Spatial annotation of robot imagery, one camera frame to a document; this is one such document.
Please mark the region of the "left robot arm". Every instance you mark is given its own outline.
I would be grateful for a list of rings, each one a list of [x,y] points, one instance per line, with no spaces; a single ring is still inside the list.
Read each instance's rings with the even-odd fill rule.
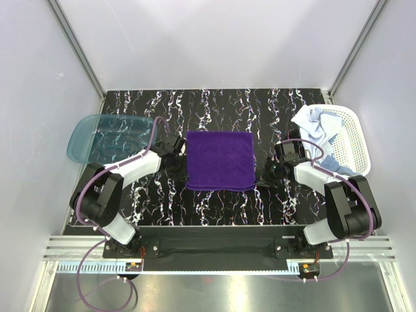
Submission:
[[[169,179],[187,178],[185,138],[173,134],[139,154],[122,161],[101,165],[91,162],[71,196],[70,207],[77,219],[102,232],[105,247],[116,257],[145,254],[139,230],[119,212],[122,191],[133,182],[163,171]]]

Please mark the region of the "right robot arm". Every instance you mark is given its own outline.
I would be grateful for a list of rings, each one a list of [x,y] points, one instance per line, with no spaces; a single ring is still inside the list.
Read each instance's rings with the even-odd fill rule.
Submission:
[[[301,157],[288,139],[274,146],[275,156],[266,159],[260,182],[276,187],[282,179],[295,180],[324,196],[326,218],[304,227],[289,240],[288,252],[312,257],[329,249],[332,242],[366,239],[381,228],[382,217],[366,177],[344,177]]]

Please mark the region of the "purple towel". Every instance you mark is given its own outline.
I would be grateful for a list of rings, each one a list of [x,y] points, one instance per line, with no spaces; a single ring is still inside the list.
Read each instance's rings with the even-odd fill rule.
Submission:
[[[189,131],[186,188],[244,192],[255,185],[254,138],[247,132]]]

